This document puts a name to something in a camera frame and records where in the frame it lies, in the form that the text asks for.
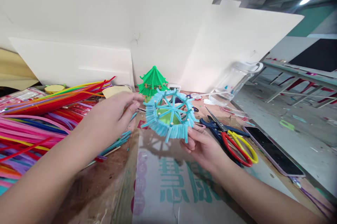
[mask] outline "black screen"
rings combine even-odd
[[[289,63],[316,70],[334,71],[337,69],[337,40],[320,39]]]
[[[304,175],[304,173],[268,139],[257,127],[245,127],[254,139],[265,149],[272,159],[289,175]]]

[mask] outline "wooden table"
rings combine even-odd
[[[251,80],[252,82],[254,82],[267,67],[278,70],[278,71],[281,72],[277,77],[275,77],[269,83],[270,85],[272,83],[274,83],[281,75],[283,75],[283,73],[294,76],[294,78],[291,81],[289,81],[288,84],[285,84],[284,86],[282,86],[279,91],[277,91],[269,99],[267,99],[265,101],[266,103],[269,103],[270,101],[272,101],[274,98],[276,98],[281,93],[300,95],[301,96],[295,102],[290,104],[291,106],[298,104],[299,102],[303,101],[304,99],[306,99],[309,96],[328,98],[327,101],[322,102],[321,104],[316,106],[316,108],[320,108],[322,106],[325,106],[325,105],[337,100],[337,97],[326,97],[326,96],[314,95],[314,93],[316,91],[320,90],[322,87],[328,87],[330,89],[337,90],[337,79],[335,79],[335,78],[330,78],[330,77],[323,76],[323,75],[308,75],[307,71],[305,71],[305,70],[288,67],[287,65],[290,65],[290,64],[286,64],[286,63],[282,63],[282,62],[278,62],[278,61],[274,61],[274,60],[264,60],[263,64],[265,65],[265,67],[256,76],[254,76],[252,78],[252,80]],[[293,93],[293,92],[286,91],[286,89],[289,88],[298,79],[304,79],[304,80],[307,80],[307,81],[310,81],[310,82],[314,82],[318,86],[316,88],[314,88],[313,90],[309,91],[307,94]]]
[[[241,126],[246,124],[245,121],[231,116],[218,106],[205,105],[203,99],[193,101],[194,106],[199,109],[199,112],[195,113],[197,118],[206,118],[209,115],[206,109],[208,107],[225,125],[241,129]],[[136,179],[138,134],[142,130],[137,126],[141,120],[145,120],[143,112],[138,113],[132,121],[130,128],[133,130],[133,134],[129,141],[109,155],[104,163],[95,163],[80,172],[53,223],[132,223],[131,209]],[[258,154],[260,162],[264,162],[270,167],[294,197],[314,213],[322,215],[314,204],[258,151],[257,146],[252,141],[249,140],[249,142]],[[302,179],[301,184],[316,198],[333,208],[306,179]]]

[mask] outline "clear plastic jug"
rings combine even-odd
[[[229,74],[212,91],[212,94],[209,95],[209,100],[218,106],[226,107],[248,79],[259,72],[262,67],[263,63],[261,62],[235,62],[232,65]]]

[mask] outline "green roof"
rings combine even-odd
[[[161,91],[167,91],[166,83],[168,83],[165,77],[159,72],[156,66],[153,66],[143,77],[140,77],[143,80],[142,84],[138,84],[139,93],[152,97],[157,93],[157,88],[160,87]]]

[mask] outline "floor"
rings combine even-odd
[[[255,85],[245,85],[233,101],[268,133],[294,160],[311,174],[327,191],[337,197],[337,126],[321,117],[337,120],[337,104],[316,109],[315,101],[290,106],[299,96],[278,96],[270,103],[264,101],[278,90],[278,82],[268,85],[269,79],[260,76]],[[279,122],[295,126],[292,131]]]

